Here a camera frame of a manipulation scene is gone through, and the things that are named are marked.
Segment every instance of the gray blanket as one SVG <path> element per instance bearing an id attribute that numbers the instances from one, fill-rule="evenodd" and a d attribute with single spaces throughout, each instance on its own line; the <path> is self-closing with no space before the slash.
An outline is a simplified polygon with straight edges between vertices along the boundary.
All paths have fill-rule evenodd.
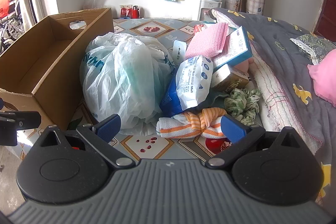
<path id="1" fill-rule="evenodd" d="M 277 19 L 274 21 L 261 15 L 240 13 L 244 18 L 228 13 L 226 9 L 216 8 L 216 10 L 237 25 L 244 26 L 254 36 L 253 46 L 265 63 L 273 69 L 303 128 L 320 144 L 315 157 L 322 164 L 326 175 L 323 204 L 329 212 L 336 215 L 336 156 L 333 157 L 333 154 L 336 154 L 336 108 L 315 95 L 313 81 L 307 68 L 307 65 L 312 63 L 290 40 L 310 32 L 285 21 Z M 307 98 L 309 101 L 307 105 L 295 94 L 293 84 L 298 88 L 300 85 L 311 93 L 312 100 Z"/>

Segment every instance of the green floral cloth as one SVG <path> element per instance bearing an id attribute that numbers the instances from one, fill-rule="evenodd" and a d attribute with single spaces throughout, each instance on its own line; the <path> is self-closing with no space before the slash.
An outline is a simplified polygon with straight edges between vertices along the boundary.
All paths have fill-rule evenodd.
<path id="1" fill-rule="evenodd" d="M 260 97 L 258 89 L 233 89 L 229 97 L 224 99 L 224 109 L 242 124 L 250 126 L 254 124 L 255 116 L 259 113 L 257 102 Z"/>
<path id="2" fill-rule="evenodd" d="M 318 63 L 320 63 L 330 51 L 336 48 L 336 46 L 332 44 L 331 41 L 324 38 L 319 38 L 311 34 L 304 34 L 298 37 L 296 40 L 299 40 L 304 44 L 303 47 L 298 45 L 299 51 L 305 57 L 309 58 L 313 63 L 314 60 L 312 58 L 312 54 L 307 51 L 307 49 L 304 47 L 305 45 L 313 51 L 314 58 L 317 60 Z"/>

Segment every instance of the red thermos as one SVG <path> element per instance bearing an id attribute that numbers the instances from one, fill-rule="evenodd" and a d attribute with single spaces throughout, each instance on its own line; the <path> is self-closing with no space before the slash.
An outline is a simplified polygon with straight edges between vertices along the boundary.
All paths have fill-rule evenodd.
<path id="1" fill-rule="evenodd" d="M 139 7 L 133 6 L 131 18 L 140 18 Z"/>

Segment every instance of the plastic bag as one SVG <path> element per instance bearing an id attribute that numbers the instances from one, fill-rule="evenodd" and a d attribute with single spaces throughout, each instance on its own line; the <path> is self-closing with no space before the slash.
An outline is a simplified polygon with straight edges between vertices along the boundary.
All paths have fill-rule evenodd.
<path id="1" fill-rule="evenodd" d="M 80 68 L 85 101 L 97 121 L 116 113 L 121 129 L 135 127 L 121 133 L 152 134 L 145 124 L 158 121 L 174 69 L 168 50 L 156 38 L 110 32 L 86 49 Z"/>
<path id="2" fill-rule="evenodd" d="M 213 63 L 198 55 L 185 60 L 173 76 L 160 107 L 167 117 L 196 107 L 209 94 Z"/>
<path id="3" fill-rule="evenodd" d="M 83 9 L 95 9 L 106 7 L 101 3 L 103 3 L 103 0 L 84 0 Z"/>

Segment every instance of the floral pillow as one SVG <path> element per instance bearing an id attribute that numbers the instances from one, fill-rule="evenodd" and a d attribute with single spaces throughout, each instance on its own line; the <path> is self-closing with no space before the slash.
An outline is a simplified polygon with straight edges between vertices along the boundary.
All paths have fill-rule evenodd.
<path id="1" fill-rule="evenodd" d="M 336 46 L 329 40 L 312 34 L 304 34 L 297 39 L 291 38 L 291 40 L 314 65 L 320 63 L 330 51 L 336 49 Z"/>

